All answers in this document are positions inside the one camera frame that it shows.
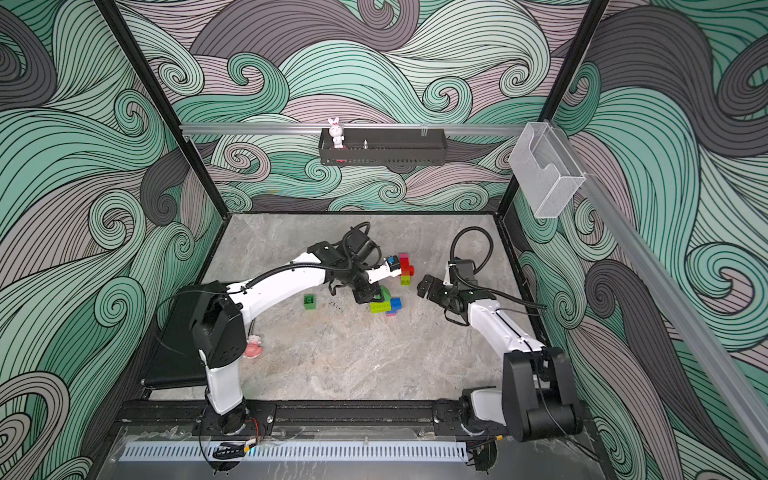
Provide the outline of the lime long lego brick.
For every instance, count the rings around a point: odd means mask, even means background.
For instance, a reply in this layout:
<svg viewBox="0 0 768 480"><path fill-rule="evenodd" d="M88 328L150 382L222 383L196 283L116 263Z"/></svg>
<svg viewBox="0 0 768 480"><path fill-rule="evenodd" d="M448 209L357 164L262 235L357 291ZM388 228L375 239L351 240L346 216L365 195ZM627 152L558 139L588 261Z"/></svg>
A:
<svg viewBox="0 0 768 480"><path fill-rule="evenodd" d="M387 313L392 310L390 301L372 302L370 304L370 311L372 313Z"/></svg>

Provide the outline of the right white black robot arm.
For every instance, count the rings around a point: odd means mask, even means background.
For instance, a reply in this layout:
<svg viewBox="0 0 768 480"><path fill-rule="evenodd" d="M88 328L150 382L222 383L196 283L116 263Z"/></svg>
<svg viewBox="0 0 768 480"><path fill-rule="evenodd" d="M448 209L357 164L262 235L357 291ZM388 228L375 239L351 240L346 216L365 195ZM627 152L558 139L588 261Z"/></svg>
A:
<svg viewBox="0 0 768 480"><path fill-rule="evenodd" d="M533 338L503 309L507 299L481 286L470 260L451 260L445 280L426 275L417 294L479 332L502 361L499 387L466 389L462 428L472 435L509 435L518 442L579 434L583 409L567 354Z"/></svg>

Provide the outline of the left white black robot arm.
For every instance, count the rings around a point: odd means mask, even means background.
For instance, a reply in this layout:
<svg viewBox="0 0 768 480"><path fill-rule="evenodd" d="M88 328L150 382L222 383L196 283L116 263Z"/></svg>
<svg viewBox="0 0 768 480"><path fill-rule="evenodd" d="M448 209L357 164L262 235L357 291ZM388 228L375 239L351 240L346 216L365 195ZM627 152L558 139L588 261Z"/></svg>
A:
<svg viewBox="0 0 768 480"><path fill-rule="evenodd" d="M248 410L239 364L248 332L268 309L308 289L328 285L352 291L358 304L383 300L380 282L402 273L398 256L385 257L369 236L370 224L350 228L336 242L321 241L294 260L250 280L201 287L189 326L196 353L204 365L207 406L215 413L217 431L240 433Z"/></svg>

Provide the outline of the long red lego brick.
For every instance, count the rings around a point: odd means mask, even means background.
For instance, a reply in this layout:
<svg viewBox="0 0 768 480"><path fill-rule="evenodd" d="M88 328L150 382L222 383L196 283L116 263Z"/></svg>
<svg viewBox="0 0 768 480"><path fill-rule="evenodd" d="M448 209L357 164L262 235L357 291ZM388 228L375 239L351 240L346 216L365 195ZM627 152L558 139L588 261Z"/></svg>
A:
<svg viewBox="0 0 768 480"><path fill-rule="evenodd" d="M400 266L401 266L401 275L402 276L408 276L412 277L415 275L415 269L410 264L410 261L408 258L401 258L400 259Z"/></svg>

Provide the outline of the blue lego brick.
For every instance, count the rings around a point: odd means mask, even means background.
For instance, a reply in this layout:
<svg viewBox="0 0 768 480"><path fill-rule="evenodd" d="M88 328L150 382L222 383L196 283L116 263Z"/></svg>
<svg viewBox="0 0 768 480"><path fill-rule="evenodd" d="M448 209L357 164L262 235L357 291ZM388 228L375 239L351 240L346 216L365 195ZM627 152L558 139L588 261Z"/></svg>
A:
<svg viewBox="0 0 768 480"><path fill-rule="evenodd" d="M402 309L402 302L399 297L394 297L390 300L390 311L395 313Z"/></svg>

